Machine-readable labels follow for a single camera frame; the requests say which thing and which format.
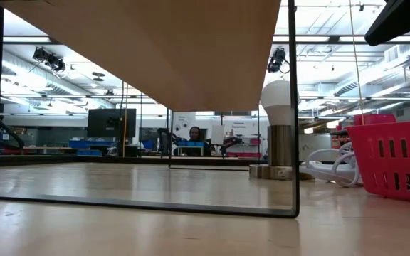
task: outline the person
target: person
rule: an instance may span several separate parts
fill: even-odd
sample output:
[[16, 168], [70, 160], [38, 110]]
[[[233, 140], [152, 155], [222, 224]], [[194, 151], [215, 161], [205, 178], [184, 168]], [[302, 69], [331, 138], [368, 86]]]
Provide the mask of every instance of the person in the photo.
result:
[[[204, 156], [211, 156], [210, 145], [205, 141], [201, 140], [201, 132], [198, 127], [191, 127], [189, 130], [189, 141], [190, 142], [203, 142], [204, 143]], [[200, 156], [200, 149], [183, 149], [182, 150], [187, 156]]]

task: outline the red basket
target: red basket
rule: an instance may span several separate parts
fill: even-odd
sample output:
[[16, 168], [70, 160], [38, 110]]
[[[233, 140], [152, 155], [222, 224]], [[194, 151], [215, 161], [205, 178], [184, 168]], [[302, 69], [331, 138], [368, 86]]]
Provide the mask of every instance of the red basket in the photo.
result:
[[410, 200], [410, 122], [347, 128], [365, 189]]

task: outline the black monitor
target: black monitor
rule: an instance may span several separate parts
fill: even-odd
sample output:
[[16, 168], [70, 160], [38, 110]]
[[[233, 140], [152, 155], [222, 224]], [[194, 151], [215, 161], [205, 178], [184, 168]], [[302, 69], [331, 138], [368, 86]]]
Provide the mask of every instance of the black monitor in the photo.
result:
[[410, 0], [385, 0], [386, 6], [364, 37], [371, 46], [410, 32]]
[[[127, 109], [126, 137], [135, 137], [136, 109]], [[125, 110], [101, 109], [88, 111], [88, 137], [121, 138], [125, 124]]]

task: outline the metal cylinder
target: metal cylinder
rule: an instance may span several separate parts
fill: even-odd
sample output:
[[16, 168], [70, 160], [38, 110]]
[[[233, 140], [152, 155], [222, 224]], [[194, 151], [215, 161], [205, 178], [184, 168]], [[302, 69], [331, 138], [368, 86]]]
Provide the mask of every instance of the metal cylinder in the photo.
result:
[[290, 125], [271, 125], [268, 128], [268, 164], [292, 166]]

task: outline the lamp base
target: lamp base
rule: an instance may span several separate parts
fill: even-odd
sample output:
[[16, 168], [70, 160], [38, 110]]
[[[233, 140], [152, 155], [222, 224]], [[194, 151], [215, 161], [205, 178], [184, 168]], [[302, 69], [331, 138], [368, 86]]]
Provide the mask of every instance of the lamp base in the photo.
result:
[[[292, 167], [289, 166], [269, 166], [267, 164], [251, 164], [249, 166], [249, 176], [251, 178], [270, 179], [278, 181], [292, 180]], [[313, 180], [310, 174], [300, 173], [300, 180]]]

